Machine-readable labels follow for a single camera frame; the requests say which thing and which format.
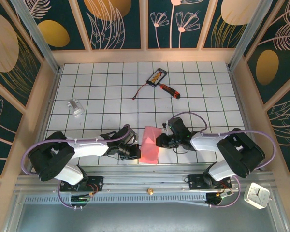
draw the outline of red screwdriver handle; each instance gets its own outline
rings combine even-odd
[[[177,92],[175,89],[172,89],[164,84],[159,84],[160,88],[162,88],[164,91],[168,92],[169,94],[171,94],[173,97],[175,97],[176,99],[180,99],[180,94],[179,92]]]

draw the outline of white clock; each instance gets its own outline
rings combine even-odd
[[[247,186],[244,194],[244,200],[252,206],[263,209],[267,206],[270,199],[270,191],[266,188],[252,182]]]

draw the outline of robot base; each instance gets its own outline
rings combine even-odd
[[[92,192],[92,188],[94,190],[98,190],[97,192],[101,192],[103,188],[103,176],[88,176],[88,181],[85,186],[80,186],[78,191],[71,187],[71,185],[67,182],[62,181],[60,186],[60,192]]]
[[[232,184],[230,178],[224,178],[221,181],[212,180],[212,186],[206,183],[204,180],[204,175],[188,175],[188,183],[190,190],[213,190],[213,189],[224,189],[225,186],[232,189]]]

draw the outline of grid floor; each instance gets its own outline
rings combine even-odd
[[[144,86],[135,100],[131,98],[157,69],[168,71],[162,80],[177,90],[174,99],[161,88]],[[85,113],[74,117],[67,107],[76,98]],[[206,132],[231,131],[244,124],[224,62],[133,62],[65,64],[57,90],[46,136],[61,131],[66,137],[94,138],[118,131],[130,124],[139,135],[145,126],[162,128],[162,123],[183,111],[196,112],[209,125]],[[203,128],[203,122],[191,115],[180,116],[190,130]],[[212,163],[223,160],[210,151],[176,154],[161,148],[159,164]],[[70,161],[81,166],[142,164],[137,159],[121,161],[111,157],[89,156]]]

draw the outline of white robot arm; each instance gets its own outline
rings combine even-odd
[[[156,145],[164,148],[182,146],[192,151],[221,152],[224,161],[209,166],[203,173],[205,182],[209,186],[227,177],[238,175],[246,178],[265,158],[264,152],[245,133],[227,135],[224,137],[214,134],[203,135],[199,131],[190,132],[179,117],[175,117],[163,124],[166,133],[156,139]]]
[[[84,156],[108,156],[118,154],[121,160],[139,159],[141,151],[137,134],[125,125],[119,132],[102,134],[94,139],[73,140],[61,132],[55,132],[46,140],[67,142],[41,142],[31,150],[28,158],[41,181],[58,179],[69,183],[74,189],[86,181],[86,173],[78,165],[71,165],[71,159]]]

